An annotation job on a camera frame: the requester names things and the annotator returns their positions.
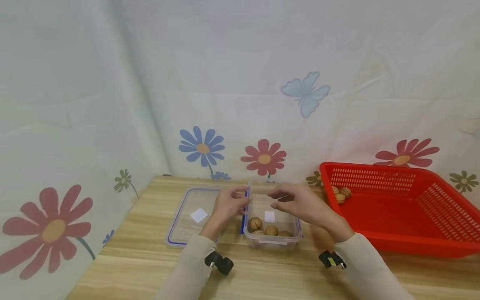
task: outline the flower stem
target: flower stem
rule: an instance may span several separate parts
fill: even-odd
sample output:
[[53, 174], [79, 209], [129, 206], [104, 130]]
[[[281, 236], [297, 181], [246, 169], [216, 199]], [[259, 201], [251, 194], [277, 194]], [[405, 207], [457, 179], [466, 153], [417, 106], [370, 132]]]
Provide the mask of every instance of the flower stem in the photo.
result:
[[88, 253], [92, 257], [92, 260], [95, 260], [95, 254], [93, 253], [90, 246], [88, 246], [87, 242], [83, 238], [76, 238], [76, 239], [87, 249]]
[[208, 164], [208, 168], [210, 169], [210, 175], [213, 175], [213, 170], [212, 170], [212, 167], [210, 166], [210, 163], [207, 162], [207, 164]]
[[135, 194], [137, 195], [137, 199], [140, 199], [137, 193], [137, 189], [133, 186], [133, 184], [130, 182], [130, 185], [132, 186], [133, 190], [135, 191]]

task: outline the clear plastic container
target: clear plastic container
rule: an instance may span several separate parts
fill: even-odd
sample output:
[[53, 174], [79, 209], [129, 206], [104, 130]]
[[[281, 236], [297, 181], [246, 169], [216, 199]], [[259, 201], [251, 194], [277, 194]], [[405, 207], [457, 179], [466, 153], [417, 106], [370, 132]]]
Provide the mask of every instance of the clear plastic container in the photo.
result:
[[[300, 227], [300, 221], [297, 217], [287, 213], [275, 210], [270, 207], [272, 198], [267, 196], [276, 184], [261, 183], [258, 179], [252, 179], [249, 182], [249, 196], [252, 201], [246, 207], [246, 215], [243, 224], [243, 233], [247, 238], [247, 243], [250, 247], [271, 249], [271, 250], [293, 250], [297, 242], [303, 237]], [[275, 223], [265, 222], [265, 211], [275, 213]], [[249, 232], [248, 223], [253, 217], [259, 217], [262, 220], [262, 230], [265, 230], [270, 225], [275, 225], [278, 232], [288, 231], [292, 237], [257, 235]]]
[[[213, 211], [218, 191], [220, 189], [202, 187], [187, 190], [165, 235], [165, 243], [168, 246], [183, 248], [193, 235], [198, 235], [202, 231]], [[207, 214], [199, 222], [191, 216], [198, 209]]]

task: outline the orange flower center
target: orange flower center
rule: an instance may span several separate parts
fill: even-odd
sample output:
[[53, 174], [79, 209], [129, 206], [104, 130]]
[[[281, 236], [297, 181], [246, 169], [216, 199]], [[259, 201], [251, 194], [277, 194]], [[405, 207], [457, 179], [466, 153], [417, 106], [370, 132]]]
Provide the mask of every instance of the orange flower center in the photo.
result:
[[63, 220], [51, 221], [43, 230], [42, 238], [45, 243], [51, 243], [58, 240], [65, 232], [67, 224]]
[[396, 164], [397, 166], [401, 166], [401, 165], [406, 164], [410, 159], [411, 159], [411, 157], [409, 155], [402, 155], [402, 156], [398, 156], [397, 158], [395, 158], [393, 163]]
[[201, 143], [197, 145], [197, 151], [202, 154], [207, 154], [210, 152], [210, 148], [207, 145]]
[[268, 154], [262, 154], [260, 157], [258, 157], [258, 162], [261, 163], [262, 165], [268, 164], [272, 158]]

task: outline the red flower print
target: red flower print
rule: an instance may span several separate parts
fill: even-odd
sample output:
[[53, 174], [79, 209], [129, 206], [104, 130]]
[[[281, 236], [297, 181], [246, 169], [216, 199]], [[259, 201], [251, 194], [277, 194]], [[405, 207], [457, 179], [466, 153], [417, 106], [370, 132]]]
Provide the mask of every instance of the red flower print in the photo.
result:
[[400, 141], [396, 144], [396, 150], [398, 154], [388, 151], [380, 151], [377, 153], [377, 155], [375, 155], [375, 157], [387, 161], [377, 162], [374, 163], [374, 165], [409, 167], [409, 164], [412, 164], [417, 167], [428, 167], [432, 164], [432, 160], [419, 157], [434, 154], [440, 151], [439, 147], [431, 147], [422, 150], [428, 144], [430, 144], [431, 141], [432, 139], [426, 139], [419, 143], [418, 139], [414, 139], [408, 144], [407, 140]]
[[280, 163], [284, 161], [284, 157], [287, 156], [285, 151], [279, 151], [280, 144], [275, 143], [269, 148], [269, 141], [266, 139], [258, 141], [258, 150], [255, 149], [253, 146], [247, 146], [245, 148], [245, 152], [250, 156], [242, 156], [240, 158], [241, 161], [251, 162], [247, 166], [247, 170], [257, 170], [258, 175], [266, 175], [269, 173], [270, 175], [274, 175], [277, 169], [282, 169], [284, 165]]
[[81, 189], [80, 185], [72, 186], [63, 198], [59, 211], [57, 191], [54, 188], [46, 188], [40, 192], [40, 204], [45, 213], [35, 203], [27, 202], [22, 205], [20, 211], [29, 220], [14, 216], [3, 224], [3, 233], [7, 235], [36, 236], [0, 255], [0, 274], [28, 260], [38, 249], [40, 251], [35, 258], [20, 273], [20, 279], [29, 279], [38, 272], [49, 253], [49, 273], [55, 272], [60, 266], [60, 254], [66, 260], [75, 256], [77, 248], [67, 237], [83, 241], [82, 237], [86, 236], [91, 228], [88, 222], [70, 224], [88, 212], [93, 205], [92, 198], [85, 198], [72, 209]]

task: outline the walnut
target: walnut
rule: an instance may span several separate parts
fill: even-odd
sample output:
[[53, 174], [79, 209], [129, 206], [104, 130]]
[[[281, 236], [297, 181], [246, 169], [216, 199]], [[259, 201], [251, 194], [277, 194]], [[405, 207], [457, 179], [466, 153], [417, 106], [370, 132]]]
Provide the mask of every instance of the walnut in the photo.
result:
[[266, 235], [277, 235], [278, 234], [278, 228], [275, 225], [270, 225], [265, 229], [265, 234]]
[[349, 188], [347, 188], [347, 187], [341, 188], [341, 189], [340, 189], [340, 193], [341, 193], [341, 194], [344, 194], [345, 197], [347, 197], [347, 198], [350, 197], [350, 195], [352, 195], [352, 191], [351, 191]]
[[248, 221], [248, 228], [250, 229], [250, 232], [262, 229], [262, 220], [259, 217], [254, 216]]
[[293, 237], [293, 234], [291, 234], [289, 231], [283, 230], [278, 233], [279, 237]]
[[339, 203], [339, 204], [342, 204], [343, 202], [345, 202], [345, 195], [344, 194], [335, 194], [335, 197], [336, 197], [336, 201]]

